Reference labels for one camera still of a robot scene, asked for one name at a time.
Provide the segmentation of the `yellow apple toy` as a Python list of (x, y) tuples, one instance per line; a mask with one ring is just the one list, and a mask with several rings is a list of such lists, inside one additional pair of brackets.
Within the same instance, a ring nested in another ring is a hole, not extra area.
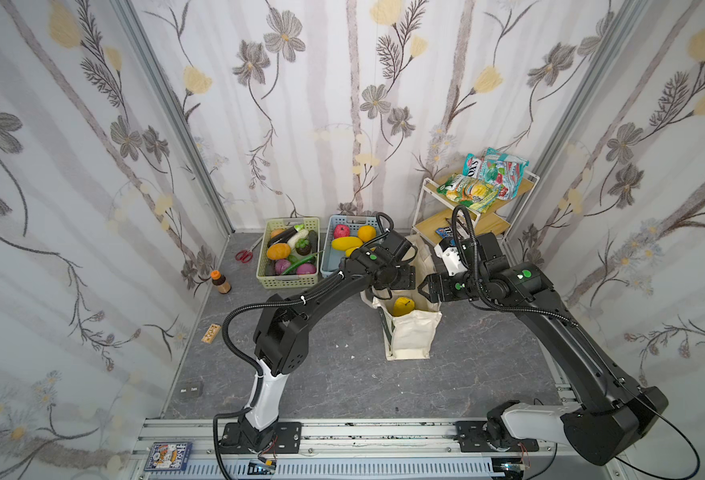
[(410, 314), (415, 309), (415, 302), (409, 297), (398, 297), (392, 305), (391, 315), (395, 318)]

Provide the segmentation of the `cream canvas tote bag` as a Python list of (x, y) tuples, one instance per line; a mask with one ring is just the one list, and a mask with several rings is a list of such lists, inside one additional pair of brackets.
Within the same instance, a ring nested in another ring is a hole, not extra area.
[[(395, 318), (392, 305), (398, 297), (409, 297), (415, 302), (410, 314)], [(430, 303), (416, 289), (393, 290), (387, 299), (386, 291), (365, 290), (362, 302), (377, 315), (384, 341), (387, 361), (428, 360), (436, 330), (442, 320), (440, 303)]]

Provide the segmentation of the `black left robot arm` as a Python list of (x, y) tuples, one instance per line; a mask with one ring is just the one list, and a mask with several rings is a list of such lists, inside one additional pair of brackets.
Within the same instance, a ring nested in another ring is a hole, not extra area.
[[(318, 322), (348, 300), (366, 290), (396, 290), (401, 284), (415, 283), (411, 262), (418, 248), (402, 239), (391, 243), (364, 245), (340, 261), (332, 276), (292, 297), (274, 295), (264, 302), (238, 307), (222, 321), (224, 345), (238, 359), (254, 368), (254, 385), (244, 408), (220, 413), (214, 420), (234, 418), (238, 436), (216, 432), (216, 447), (236, 444), (252, 452), (270, 449), (278, 439), (280, 400), (288, 376), (296, 371), (310, 352), (310, 332)], [(254, 354), (242, 351), (232, 340), (230, 326), (240, 314), (260, 310), (254, 330)]]

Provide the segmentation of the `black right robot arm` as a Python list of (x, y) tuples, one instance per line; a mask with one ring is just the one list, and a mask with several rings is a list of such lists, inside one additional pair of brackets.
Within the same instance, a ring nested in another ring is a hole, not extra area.
[(602, 466), (646, 436), (668, 406), (659, 388), (641, 386), (596, 344), (531, 263), (510, 267), (496, 259), (487, 277), (467, 271), (434, 273), (418, 291), (431, 301), (479, 300), (514, 314), (569, 380), (576, 408), (508, 401), (490, 410), (484, 439), (497, 449), (512, 448), (521, 440), (545, 440), (568, 444), (586, 461)]

